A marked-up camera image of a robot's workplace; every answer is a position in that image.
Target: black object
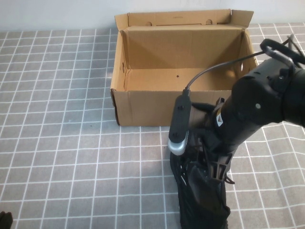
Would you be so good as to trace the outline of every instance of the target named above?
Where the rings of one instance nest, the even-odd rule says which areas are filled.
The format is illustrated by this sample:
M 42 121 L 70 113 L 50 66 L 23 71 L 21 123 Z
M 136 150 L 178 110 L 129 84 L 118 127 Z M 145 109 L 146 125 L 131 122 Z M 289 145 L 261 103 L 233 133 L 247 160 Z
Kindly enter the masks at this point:
M 294 45 L 292 36 L 288 42 L 290 47 Z M 226 205 L 224 183 L 234 183 L 227 172 L 236 149 L 244 140 L 271 122 L 285 120 L 305 126 L 305 70 L 297 67 L 305 63 L 305 57 L 269 39 L 262 42 L 261 48 L 262 53 L 272 58 L 239 79 L 226 101 L 220 98 L 216 105 L 194 103 L 189 108 L 190 100 L 186 97 L 190 85 L 214 67 L 196 75 L 186 87 L 188 93 L 176 100 L 169 149 L 178 186 L 182 229 L 228 227 L 230 209 Z M 178 107 L 187 107 L 187 110 L 181 112 Z M 199 125 L 194 126 L 186 114 L 192 108 L 203 113 Z M 189 134 L 184 152 L 173 154 L 177 152 L 175 146 L 185 140 L 186 132 Z
M 10 229 L 13 224 L 13 217 L 10 212 L 5 213 L 4 211 L 0 213 L 0 229 Z

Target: gray tile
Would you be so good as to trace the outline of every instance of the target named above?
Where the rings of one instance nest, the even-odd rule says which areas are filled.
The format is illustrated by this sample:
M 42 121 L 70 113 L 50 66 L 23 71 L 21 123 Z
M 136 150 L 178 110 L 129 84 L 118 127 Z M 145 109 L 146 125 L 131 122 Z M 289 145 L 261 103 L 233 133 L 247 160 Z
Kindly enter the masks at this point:
M 37 145 L 37 141 L 37 138 L 20 139 L 16 151 L 34 151 Z
M 44 219 L 42 223 L 42 229 L 64 229 L 66 219 Z
M 101 130 L 101 123 L 83 123 L 81 134 L 82 135 L 98 135 Z
M 116 197 L 95 198 L 93 215 L 113 215 L 115 214 Z
M 297 159 L 293 153 L 276 155 L 273 159 L 278 170 L 299 167 Z
M 70 91 L 69 99 L 85 99 L 86 89 L 74 89 Z
M 140 196 L 118 197 L 118 214 L 140 212 Z
M 69 198 L 72 182 L 52 182 L 48 198 Z
M 92 52 L 79 52 L 77 53 L 77 60 L 91 60 Z
M 80 123 L 63 124 L 61 129 L 61 136 L 63 135 L 78 135 L 81 131 Z
M 41 220 L 20 220 L 18 227 L 19 228 L 39 228 Z
M 142 176 L 161 176 L 162 175 L 162 162 L 161 161 L 146 161 L 142 162 Z
M 70 165 L 75 164 L 77 150 L 57 151 L 55 164 Z
M 72 180 L 74 166 L 55 166 L 53 171 L 53 181 Z
M 76 149 L 78 145 L 78 136 L 61 137 L 58 149 Z
M 75 181 L 73 183 L 72 197 L 92 197 L 94 181 Z
M 80 149 L 77 156 L 77 164 L 96 163 L 98 149 Z
M 49 124 L 43 125 L 41 136 L 58 136 L 61 131 L 61 124 Z
M 255 172 L 275 171 L 275 167 L 271 157 L 252 157 L 251 161 Z
M 31 166 L 34 153 L 15 153 L 12 167 Z
M 119 160 L 119 148 L 100 149 L 99 162 L 117 162 Z
M 99 164 L 97 169 L 97 178 L 117 178 L 118 177 L 118 164 Z
M 94 51 L 107 51 L 109 49 L 109 44 L 99 43 L 94 45 Z
M 13 103 L 10 107 L 10 112 L 12 113 L 26 113 L 30 103 Z
M 77 165 L 75 169 L 76 180 L 95 179 L 96 165 Z
M 15 138 L 19 137 L 21 130 L 20 126 L 4 126 L 1 134 L 1 138 Z
M 90 216 L 92 199 L 72 199 L 69 216 Z
M 16 92 L 14 102 L 30 101 L 32 92 Z
M 165 219 L 163 214 L 142 216 L 142 228 L 165 228 Z
M 69 70 L 74 68 L 74 61 L 59 62 L 58 69 Z
M 88 78 L 90 70 L 74 70 L 73 79 L 84 79 Z
M 0 152 L 14 152 L 17 139 L 0 139 Z
M 255 179 L 253 174 L 234 174 L 234 182 L 236 190 L 252 190 L 257 189 L 257 186 L 255 184 Z
M 9 167 L 13 154 L 0 154 L 0 167 Z
M 2 83 L 0 90 L 2 92 L 12 92 L 12 91 L 16 90 L 17 85 L 18 85 L 18 82 L 4 82 L 4 83 Z
M 106 77 L 106 69 L 91 69 L 90 78 L 104 78 Z
M 119 195 L 130 195 L 140 193 L 140 179 L 128 178 L 119 180 Z
M 98 148 L 99 147 L 99 135 L 88 135 L 88 136 L 81 136 L 79 148 Z
M 148 177 L 142 178 L 142 193 L 162 193 L 163 192 L 163 180 L 162 177 Z
M 50 37 L 51 31 L 38 31 L 36 37 Z
M 52 91 L 50 100 L 66 100 L 68 97 L 68 93 L 68 89 Z
M 80 44 L 78 46 L 78 52 L 87 52 L 87 51 L 92 51 L 93 49 L 93 44 Z
M 85 100 L 70 100 L 67 102 L 66 111 L 78 111 L 84 108 Z
M 62 45 L 55 44 L 55 45 L 48 45 L 47 52 L 61 52 Z
M 0 183 L 4 184 L 9 169 L 0 169 Z
M 305 224 L 305 219 L 304 219 L 304 211 L 305 207 L 304 205 L 302 206 L 295 206 L 291 208 L 292 215 L 295 219 L 296 225 L 304 225 Z
M 289 187 L 285 189 L 289 205 L 305 203 L 305 187 Z
M 106 109 L 103 112 L 103 121 L 113 121 L 115 120 L 115 111 L 114 109 Z
M 27 219 L 27 218 L 41 218 L 44 208 L 44 201 L 30 201 L 24 202 L 20 218 Z
M 121 146 L 138 146 L 140 145 L 140 134 L 121 134 Z
M 41 125 L 25 125 L 21 137 L 39 137 Z
M 54 79 L 55 71 L 45 71 L 39 73 L 39 80 L 52 80 Z
M 25 199 L 45 199 L 47 197 L 49 184 L 28 184 Z
M 83 229 L 90 227 L 90 218 L 68 219 L 67 229 Z
M 5 200 L 22 200 L 25 190 L 25 184 L 22 185 L 9 185 L 7 184 L 2 194 L 2 201 Z
M 88 79 L 72 80 L 71 89 L 87 88 Z
M 48 111 L 64 111 L 66 101 L 50 101 L 48 104 Z
M 19 215 L 19 210 L 21 206 L 20 202 L 0 202 L 0 208 L 5 209 L 6 212 L 11 212 L 13 216 Z
M 139 162 L 120 163 L 120 177 L 139 177 L 139 176 L 140 176 Z
M 93 60 L 91 64 L 91 68 L 98 69 L 98 68 L 106 68 L 108 60 Z
M 64 80 L 71 79 L 73 70 L 57 70 L 56 79 Z
M 88 110 L 84 111 L 84 122 L 100 122 L 102 119 L 102 109 L 101 110 Z
M 258 191 L 237 192 L 237 199 L 241 209 L 262 207 Z
M 50 166 L 53 165 L 55 152 L 36 152 L 34 158 L 34 166 Z
M 139 147 L 121 148 L 120 161 L 139 161 L 139 160 L 140 160 Z
M 32 101 L 48 101 L 51 91 L 34 91 Z
M 262 210 L 242 211 L 244 228 L 262 229 L 267 227 L 266 218 Z
M 76 123 L 82 121 L 83 111 L 67 111 L 65 113 L 64 122 L 65 123 Z
M 163 195 L 142 196 L 142 213 L 154 212 L 164 212 Z
M 47 107 L 47 101 L 31 102 L 29 106 L 29 112 L 45 112 L 46 107 Z
M 46 53 L 44 56 L 44 61 L 58 61 L 59 53 Z
M 48 200 L 44 216 L 51 217 L 66 217 L 69 200 Z
M 166 193 L 178 192 L 177 183 L 174 177 L 164 177 L 164 189 Z
M 141 147 L 142 160 L 161 160 L 161 156 L 159 146 Z
M 96 188 L 95 188 L 96 197 L 115 196 L 116 192 L 117 192 L 117 179 L 96 181 Z
M 63 112 L 48 112 L 44 119 L 45 124 L 61 123 L 63 120 Z
M 278 172 L 284 187 L 292 185 L 303 185 L 304 180 L 300 169 L 289 169 Z
M 280 181 L 276 172 L 274 173 L 265 173 L 265 174 L 256 174 L 257 184 L 260 189 L 272 189 L 280 188 Z
M 105 79 L 104 78 L 90 79 L 88 87 L 89 88 L 96 88 L 96 87 L 103 88 L 103 87 L 105 87 Z
M 30 182 L 49 181 L 52 167 L 34 167 L 30 173 Z
M 112 134 L 112 133 L 119 133 L 120 132 L 120 127 L 118 126 L 118 124 L 116 123 L 116 121 L 109 121 L 109 122 L 103 122 L 102 123 L 102 134 Z
M 76 52 L 77 44 L 64 44 L 62 48 L 63 52 Z
M 115 228 L 115 217 L 94 217 L 92 219 L 92 229 L 100 229 L 101 225 L 103 225 L 104 228 Z
M 139 229 L 140 217 L 139 216 L 118 216 L 117 229 Z

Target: gray tiled floor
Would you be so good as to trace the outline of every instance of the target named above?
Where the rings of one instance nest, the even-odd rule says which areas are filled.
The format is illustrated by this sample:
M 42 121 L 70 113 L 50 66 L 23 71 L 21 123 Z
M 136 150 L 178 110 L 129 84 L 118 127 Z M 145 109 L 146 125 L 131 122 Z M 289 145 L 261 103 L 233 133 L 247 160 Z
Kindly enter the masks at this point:
M 292 32 L 305 49 L 303 23 L 249 30 L 255 51 Z M 114 120 L 116 34 L 0 32 L 0 210 L 13 213 L 13 228 L 180 228 L 168 128 Z M 305 228 L 304 129 L 259 130 L 230 176 L 229 228 Z

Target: cardboard box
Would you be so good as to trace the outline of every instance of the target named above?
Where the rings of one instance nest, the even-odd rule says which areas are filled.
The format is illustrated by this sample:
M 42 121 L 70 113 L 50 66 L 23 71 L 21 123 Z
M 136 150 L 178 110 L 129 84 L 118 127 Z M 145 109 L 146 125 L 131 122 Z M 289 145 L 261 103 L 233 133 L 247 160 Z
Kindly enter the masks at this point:
M 119 125 L 170 125 L 175 99 L 200 71 L 254 53 L 247 27 L 253 12 L 208 10 L 128 13 L 119 29 L 111 96 Z M 191 100 L 215 104 L 255 58 L 201 76 Z

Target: cardboard box flap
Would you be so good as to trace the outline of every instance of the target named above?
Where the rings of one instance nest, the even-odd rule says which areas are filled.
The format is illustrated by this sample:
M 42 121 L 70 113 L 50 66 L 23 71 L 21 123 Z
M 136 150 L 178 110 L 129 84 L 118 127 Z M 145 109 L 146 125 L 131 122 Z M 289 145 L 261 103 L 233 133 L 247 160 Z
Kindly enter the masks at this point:
M 127 13 L 115 16 L 119 30 L 130 26 L 162 26 L 162 25 L 217 25 L 233 24 L 247 28 L 253 11 L 244 10 L 202 10 L 176 11 L 156 13 Z
M 231 11 L 231 24 L 240 25 L 245 28 L 248 28 L 252 16 L 254 14 L 253 11 L 245 11 L 245 10 L 232 10 Z

